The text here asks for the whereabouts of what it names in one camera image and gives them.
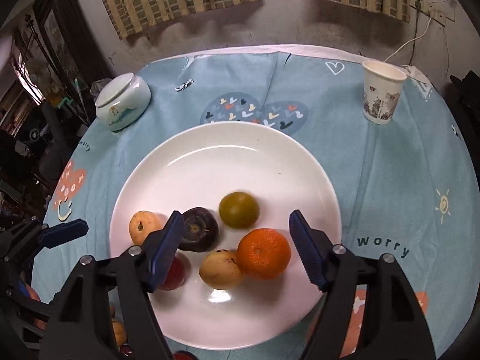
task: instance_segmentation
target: white cable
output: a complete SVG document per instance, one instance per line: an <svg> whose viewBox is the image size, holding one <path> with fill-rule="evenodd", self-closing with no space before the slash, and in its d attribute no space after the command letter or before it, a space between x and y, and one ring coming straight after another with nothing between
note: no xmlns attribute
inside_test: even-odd
<svg viewBox="0 0 480 360"><path fill-rule="evenodd" d="M422 36L419 36L418 38L415 38L415 39L412 39L412 40L409 40L408 42L406 42L403 46L401 46L397 51L395 51L390 57L388 57L384 62L388 61L391 57L393 57L397 52L399 52L401 49L403 49L407 44L409 43L412 43L414 41L417 41L419 40L420 38L423 38L425 36L425 34L427 33L428 31L428 28L430 26L430 23L431 23L431 20L433 19L433 17L430 18L430 20L428 21L428 24L427 24L427 27L425 29L425 32L423 33Z"/></svg>

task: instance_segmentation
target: power cord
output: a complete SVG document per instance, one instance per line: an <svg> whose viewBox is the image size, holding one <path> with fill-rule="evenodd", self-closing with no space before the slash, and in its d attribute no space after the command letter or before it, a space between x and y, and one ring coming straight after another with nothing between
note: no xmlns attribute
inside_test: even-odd
<svg viewBox="0 0 480 360"><path fill-rule="evenodd" d="M407 44L412 43L412 42L414 42L414 41L417 41L417 40L423 38L423 37L425 36L425 34L427 33L428 28L429 28L430 23L431 23L432 20L433 20L433 17L430 17L430 20L428 21L428 24L427 24L427 27L426 27L426 29L425 29L425 32L424 32L421 36L419 36L418 38L414 38L414 39L409 40L408 42L406 42L406 43L405 43L404 45L402 45L397 51L395 51L390 57L388 57L384 62L387 62L391 57L393 57L394 55L396 55L396 54L397 54L401 49L403 49Z"/></svg>
<svg viewBox="0 0 480 360"><path fill-rule="evenodd" d="M418 33L418 30L419 30L420 11L419 11L418 7L417 7L416 12L417 12L417 17L416 17L416 19L415 19L415 34L414 34L414 36L413 36L414 38L417 37L417 33ZM415 55L415 44L416 44L416 43L417 43L417 41L414 41L414 42L413 42L412 56L410 57L410 61L409 61L409 63L408 63L409 66L412 66L413 56Z"/></svg>
<svg viewBox="0 0 480 360"><path fill-rule="evenodd" d="M448 80L448 71L450 69L450 51L448 50L447 34L445 32L445 27L442 27L442 28L443 28L443 36L445 37L445 46L447 47L447 58L448 58L447 71L445 72L445 86L446 86L447 80Z"/></svg>
<svg viewBox="0 0 480 360"><path fill-rule="evenodd" d="M430 2L430 1L426 1L426 3L427 3L427 4L436 4L436 3L446 3L446 2L448 2L448 1L450 1L450 0L443 0L443 1L432 1L432 2Z"/></svg>

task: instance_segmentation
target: jar lid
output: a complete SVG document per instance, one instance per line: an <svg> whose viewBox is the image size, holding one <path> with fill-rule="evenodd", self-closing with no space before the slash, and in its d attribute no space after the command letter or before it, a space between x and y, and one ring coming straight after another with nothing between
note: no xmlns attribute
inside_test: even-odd
<svg viewBox="0 0 480 360"><path fill-rule="evenodd" d="M115 77L102 89L95 101L95 106L99 108L111 102L131 83L133 78L133 73L120 74Z"/></svg>

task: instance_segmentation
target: plum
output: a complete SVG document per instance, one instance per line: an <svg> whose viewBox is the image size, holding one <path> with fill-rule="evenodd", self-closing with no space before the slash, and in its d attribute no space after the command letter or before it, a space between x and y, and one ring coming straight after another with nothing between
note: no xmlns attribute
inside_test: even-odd
<svg viewBox="0 0 480 360"><path fill-rule="evenodd" d="M132 349L130 348L130 345L128 345L128 344L123 344L119 348L119 351L120 351L121 354L123 354L125 356L134 358L134 352L132 351Z"/></svg>
<svg viewBox="0 0 480 360"><path fill-rule="evenodd" d="M195 207L183 213L181 251L204 252L212 249L218 238L218 223L206 208Z"/></svg>
<svg viewBox="0 0 480 360"><path fill-rule="evenodd" d="M171 291L176 290L185 281L185 267L183 262L175 256L170 266L169 273L166 276L165 282L158 287L159 290Z"/></svg>

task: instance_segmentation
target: dark purple fruit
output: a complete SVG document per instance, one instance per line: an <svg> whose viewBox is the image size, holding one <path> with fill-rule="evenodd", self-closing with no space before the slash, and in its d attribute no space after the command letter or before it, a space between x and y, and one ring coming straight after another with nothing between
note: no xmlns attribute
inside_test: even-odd
<svg viewBox="0 0 480 360"><path fill-rule="evenodd" d="M218 238L218 223L206 208L195 207L183 213L181 251L209 251Z"/></svg>
<svg viewBox="0 0 480 360"><path fill-rule="evenodd" d="M128 357L131 357L131 358L134 358L134 352L132 351L132 349L130 348L130 345L128 344L123 344L120 348L120 353L125 355L125 356L128 356Z"/></svg>

